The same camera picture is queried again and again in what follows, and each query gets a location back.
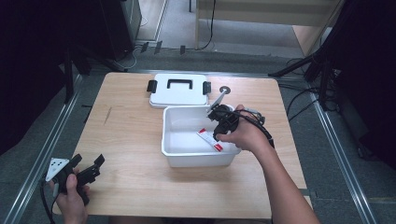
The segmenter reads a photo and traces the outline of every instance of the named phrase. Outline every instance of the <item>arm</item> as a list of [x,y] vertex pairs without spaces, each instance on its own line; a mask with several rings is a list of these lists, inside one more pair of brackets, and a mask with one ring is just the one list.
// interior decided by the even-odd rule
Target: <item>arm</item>
[[218,134],[217,138],[223,142],[235,143],[238,147],[251,151],[257,158],[264,172],[275,224],[319,223],[314,211],[291,180],[276,151],[257,127],[241,118],[235,132]]

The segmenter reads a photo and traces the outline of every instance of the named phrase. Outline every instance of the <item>gray floor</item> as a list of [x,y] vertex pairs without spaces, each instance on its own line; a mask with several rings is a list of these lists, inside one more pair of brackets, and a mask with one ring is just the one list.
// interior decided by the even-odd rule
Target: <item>gray floor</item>
[[[168,4],[172,9],[179,10],[178,15],[180,16],[185,15],[185,13],[186,15],[191,15],[188,12],[188,1],[169,0]],[[179,34],[180,30],[169,28],[172,27],[172,24],[169,23],[173,23],[168,20],[171,18],[167,16],[169,11],[169,8],[166,9],[158,39],[163,41],[163,47],[178,48],[181,43],[189,47],[191,39],[183,37],[189,33],[186,32],[187,29],[182,29],[185,32]],[[203,29],[205,29],[207,23],[205,21],[202,21],[202,23]],[[159,54],[154,54],[153,49],[148,49],[145,53],[140,53],[137,50],[134,53],[136,61],[131,54],[120,63],[123,65],[135,64],[133,68],[128,70],[129,72],[150,70],[155,73],[155,70],[173,70],[197,71],[197,73],[224,72],[229,75],[232,75],[230,73],[238,73],[240,76],[265,77],[266,73],[272,73],[285,67],[289,59],[302,57],[302,53],[297,50],[298,46],[295,42],[295,36],[288,27],[277,26],[276,28],[274,26],[268,29],[273,29],[273,32],[269,32],[268,34],[271,35],[265,37],[267,40],[265,43],[256,43],[257,39],[254,40],[256,37],[251,35],[238,39],[238,34],[233,33],[233,36],[230,37],[233,41],[229,41],[233,43],[231,45],[222,45],[221,41],[223,38],[216,35],[214,47],[212,46],[213,48],[205,52],[190,50],[184,55],[179,55],[177,50],[171,49],[163,49]],[[285,36],[282,38],[284,38],[285,42],[282,42],[280,40],[282,38],[276,36],[276,34],[284,34]],[[271,41],[276,39],[279,39],[276,44]],[[264,47],[258,52],[252,53],[252,50],[242,51],[246,48],[240,46],[241,51],[238,50],[238,54],[234,54],[233,51],[237,49],[235,45],[239,45],[238,43],[241,42],[255,43],[255,45],[263,45]],[[98,63],[92,63],[92,66],[91,75],[84,77],[76,105],[53,149],[51,155],[53,157],[70,158],[72,155],[84,127],[83,121],[89,114],[89,108],[82,105],[92,105],[94,103],[103,78],[109,72],[108,69]],[[306,85],[299,75],[288,75],[280,78],[278,82],[299,87],[305,87]],[[281,93],[286,107],[298,91],[281,88]],[[21,142],[0,157],[0,175],[2,176],[0,181],[0,221],[6,220],[8,211],[20,192],[24,180],[29,175],[31,167],[34,166],[35,159],[45,144],[50,130],[64,106],[63,100],[64,90],[53,98],[47,109],[35,121]],[[310,102],[309,94],[303,94],[293,104],[290,116],[296,114]],[[361,184],[362,191],[374,211],[377,223],[394,223],[394,220],[396,220],[396,172],[382,161],[362,160],[341,116],[336,112],[328,112],[327,114],[332,120],[332,125],[342,143],[343,150],[353,168],[354,174]],[[323,131],[316,109],[313,106],[309,107],[290,122],[290,127],[303,167],[305,181],[310,190],[311,201],[321,222],[364,223],[361,221],[361,216],[356,208],[354,199],[351,197],[347,182],[334,156],[328,137]],[[22,208],[24,212],[20,223],[47,223],[48,221],[39,199],[38,188],[35,188],[32,193],[32,197],[26,207]],[[89,223],[107,223],[107,217],[90,217]],[[203,222],[186,219],[185,223]]]
[[[150,1],[141,1],[141,5],[151,5]],[[195,46],[195,1],[168,0],[165,8],[147,7],[161,14],[164,10],[163,23],[157,41],[163,42],[164,48],[187,49]],[[203,47],[210,38],[210,21],[200,20],[199,46]],[[156,26],[143,28],[155,30]],[[151,38],[138,37],[141,41]],[[214,21],[213,38],[205,51],[243,53],[249,55],[268,55],[285,58],[303,57],[303,52],[290,25],[267,24],[257,22]]]
[[166,9],[166,0],[139,1],[142,13],[138,39],[155,42],[158,38]]

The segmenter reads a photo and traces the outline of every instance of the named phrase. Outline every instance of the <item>box lid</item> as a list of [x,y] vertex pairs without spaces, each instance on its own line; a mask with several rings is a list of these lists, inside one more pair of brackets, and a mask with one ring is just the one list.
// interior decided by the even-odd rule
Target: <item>box lid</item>
[[206,105],[210,82],[203,75],[157,74],[148,83],[149,103],[153,107],[169,105]]

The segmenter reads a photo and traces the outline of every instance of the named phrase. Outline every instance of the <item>white plastic box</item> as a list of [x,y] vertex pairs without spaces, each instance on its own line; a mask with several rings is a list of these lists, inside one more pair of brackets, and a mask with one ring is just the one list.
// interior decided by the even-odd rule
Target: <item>white plastic box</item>
[[168,106],[163,111],[162,152],[172,167],[229,165],[241,152],[233,143],[219,142],[216,151],[197,133],[205,128],[211,135],[218,122],[207,117],[209,105]]
[[156,91],[149,97],[154,108],[169,105],[207,105],[207,95],[203,94],[206,77],[186,74],[157,74]]

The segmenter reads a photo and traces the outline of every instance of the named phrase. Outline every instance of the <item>hand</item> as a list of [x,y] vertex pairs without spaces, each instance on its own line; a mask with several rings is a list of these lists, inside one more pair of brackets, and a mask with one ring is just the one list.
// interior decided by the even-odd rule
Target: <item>hand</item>
[[[84,202],[77,193],[77,177],[76,175],[69,175],[66,181],[67,194],[60,193],[56,199],[61,212],[64,216],[64,224],[81,224],[86,223],[88,218],[87,210]],[[89,194],[90,187],[84,186],[83,190]]]
[[[239,105],[235,110],[242,109],[245,109],[244,106]],[[241,115],[250,116],[255,119],[248,112],[241,112]],[[240,147],[243,150],[251,151],[253,153],[258,152],[258,150],[261,150],[262,148],[271,147],[265,134],[244,118],[239,118],[238,127],[233,133],[219,133],[216,135],[216,137],[222,142],[235,143],[237,147]]]

